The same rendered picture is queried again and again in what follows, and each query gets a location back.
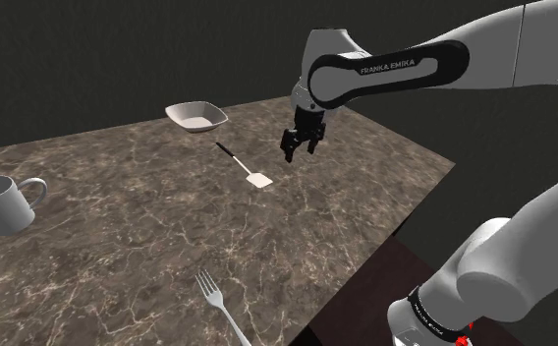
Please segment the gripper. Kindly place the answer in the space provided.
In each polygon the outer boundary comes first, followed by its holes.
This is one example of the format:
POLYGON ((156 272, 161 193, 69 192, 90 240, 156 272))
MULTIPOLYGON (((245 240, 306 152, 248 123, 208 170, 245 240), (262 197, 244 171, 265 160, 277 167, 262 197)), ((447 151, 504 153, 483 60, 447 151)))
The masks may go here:
POLYGON ((324 139, 324 114, 324 111, 303 109, 300 106, 296 108, 295 128, 285 129, 280 143, 288 163, 293 161, 294 152, 302 142, 308 141, 307 152, 314 154, 316 146, 324 139))

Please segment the white square bowl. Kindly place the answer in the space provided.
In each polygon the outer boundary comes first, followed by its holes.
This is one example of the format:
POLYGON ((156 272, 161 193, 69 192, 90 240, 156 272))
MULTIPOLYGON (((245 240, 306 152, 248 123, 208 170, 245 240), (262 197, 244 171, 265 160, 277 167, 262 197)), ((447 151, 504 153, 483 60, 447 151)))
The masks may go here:
POLYGON ((205 132, 226 123, 225 112, 207 101, 189 101, 167 106, 166 115, 189 133, 205 132))

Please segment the silver fork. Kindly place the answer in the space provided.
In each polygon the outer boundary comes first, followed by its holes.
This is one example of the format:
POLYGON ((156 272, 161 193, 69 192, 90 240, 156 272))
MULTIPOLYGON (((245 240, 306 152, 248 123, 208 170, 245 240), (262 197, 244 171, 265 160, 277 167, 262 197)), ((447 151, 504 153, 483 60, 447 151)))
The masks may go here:
POLYGON ((195 280, 207 303, 212 307, 219 309, 224 314, 226 319, 229 321, 230 325, 232 326, 235 334, 237 335, 241 343, 241 346, 251 346, 249 340, 243 334, 239 326, 232 318, 231 314, 226 309, 224 305, 223 294, 219 289, 219 287, 217 286, 217 284, 212 279, 212 277, 210 276, 209 272, 206 269, 201 269, 195 275, 195 280))

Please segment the grey mug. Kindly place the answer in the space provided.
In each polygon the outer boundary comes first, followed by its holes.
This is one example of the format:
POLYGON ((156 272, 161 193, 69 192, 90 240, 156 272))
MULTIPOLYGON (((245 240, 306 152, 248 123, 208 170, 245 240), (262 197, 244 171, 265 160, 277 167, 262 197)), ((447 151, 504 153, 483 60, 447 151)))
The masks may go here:
POLYGON ((40 178, 28 178, 16 184, 11 177, 0 175, 0 236, 11 236, 30 226, 35 219, 33 209, 46 194, 47 184, 40 178), (42 191, 34 202, 28 202, 21 188, 32 184, 39 184, 42 191))

